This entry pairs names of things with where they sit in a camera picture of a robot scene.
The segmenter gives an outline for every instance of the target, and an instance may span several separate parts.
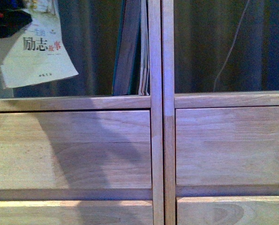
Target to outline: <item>black object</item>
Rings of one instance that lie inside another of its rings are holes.
[[[0,11],[25,8],[23,0],[0,0]]]
[[[22,0],[0,0],[0,38],[10,37],[32,22],[31,15],[20,8],[24,8]]]

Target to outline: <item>vertical wooden post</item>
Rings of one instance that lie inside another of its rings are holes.
[[[164,224],[161,3],[148,0],[154,225]]]
[[[164,215],[165,225],[176,224],[175,191],[175,80],[174,1],[162,0],[162,91],[164,132]]]

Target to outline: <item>red object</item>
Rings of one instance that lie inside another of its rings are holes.
[[[0,18],[3,18],[4,17],[4,14],[3,13],[0,13]]]

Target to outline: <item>book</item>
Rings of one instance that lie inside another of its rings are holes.
[[[78,75],[62,43],[57,0],[25,0],[32,22],[0,39],[0,75],[4,88]]]
[[[147,0],[141,0],[140,4],[140,77],[139,77],[139,95],[149,95],[149,38],[148,38],[148,16]]]
[[[113,76],[113,95],[132,92],[137,72],[138,43],[140,41],[140,0],[122,0],[117,53]]]

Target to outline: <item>bookshelf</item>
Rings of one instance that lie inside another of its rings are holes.
[[[253,2],[262,9],[266,6],[265,1]],[[200,8],[193,8],[191,3]],[[194,52],[191,38],[203,39],[203,35],[209,38],[212,33],[228,32],[215,32],[217,27],[207,30],[203,26],[219,20],[220,16],[240,14],[235,10],[244,4],[234,4],[225,15],[224,7],[211,7],[232,5],[232,2],[191,3],[162,1],[165,224],[257,224],[261,220],[274,224],[279,216],[269,219],[265,214],[269,203],[279,201],[279,180],[275,180],[279,175],[271,176],[279,174],[279,157],[275,157],[279,156],[279,91],[221,89],[221,92],[212,93],[214,73],[204,75],[207,79],[201,77],[200,82],[208,80],[204,89],[184,87],[193,81],[188,79],[192,67],[200,66],[208,72],[219,69],[216,62],[207,64],[202,60],[208,45],[200,49],[196,46]],[[195,26],[201,33],[194,33],[189,20],[203,16],[193,18],[190,14],[194,10],[206,12],[203,7],[212,14],[203,14],[208,21],[196,21]],[[228,51],[229,47],[222,43],[224,41],[219,42],[216,49]],[[227,74],[233,69],[236,73],[236,68],[226,68]],[[249,73],[254,69],[247,67]]]

